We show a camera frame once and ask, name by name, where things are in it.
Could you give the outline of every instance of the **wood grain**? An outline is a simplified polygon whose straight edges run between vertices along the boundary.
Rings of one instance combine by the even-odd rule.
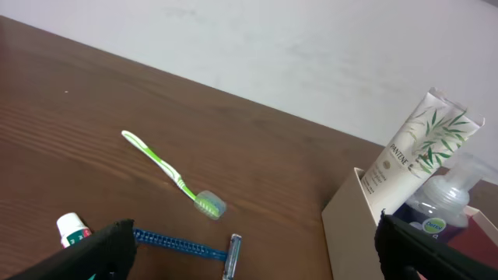
[[[123,129],[195,193],[218,194],[226,214],[213,222],[195,210]],[[350,169],[367,168],[381,149],[0,17],[0,278],[61,250],[55,221],[77,212],[95,230],[131,218],[220,250],[239,233],[240,280],[331,279],[321,210]],[[486,198],[496,197],[485,185]],[[222,271],[221,262],[140,246],[129,278]]]

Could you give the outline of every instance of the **pantene tube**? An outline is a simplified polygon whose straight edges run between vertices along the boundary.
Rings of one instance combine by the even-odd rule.
[[[376,220],[394,213],[484,125],[432,88],[361,179]]]

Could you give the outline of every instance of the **toothpaste cap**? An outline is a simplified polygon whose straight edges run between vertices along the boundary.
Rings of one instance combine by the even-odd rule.
[[[76,230],[86,228],[85,224],[74,212],[63,215],[57,220],[57,227],[61,236],[74,233]]]

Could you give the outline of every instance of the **toothbrush handle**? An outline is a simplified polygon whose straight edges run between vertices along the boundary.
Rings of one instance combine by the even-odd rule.
[[[130,131],[122,131],[121,135],[126,138],[133,146],[142,151],[154,163],[164,171],[164,173],[173,180],[173,182],[191,199],[195,200],[195,194],[192,193],[185,182],[181,179],[181,175],[167,162],[158,157],[140,138]]]

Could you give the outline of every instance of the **toothbrush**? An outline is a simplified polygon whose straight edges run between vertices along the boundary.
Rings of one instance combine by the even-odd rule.
[[[128,140],[134,147],[142,151],[148,156],[157,166],[164,171],[164,173],[173,180],[173,182],[192,200],[195,207],[206,214],[211,219],[219,219],[226,210],[225,202],[218,198],[211,191],[202,191],[195,195],[181,179],[181,175],[167,162],[158,157],[140,138],[131,133],[130,131],[122,131],[126,140]]]

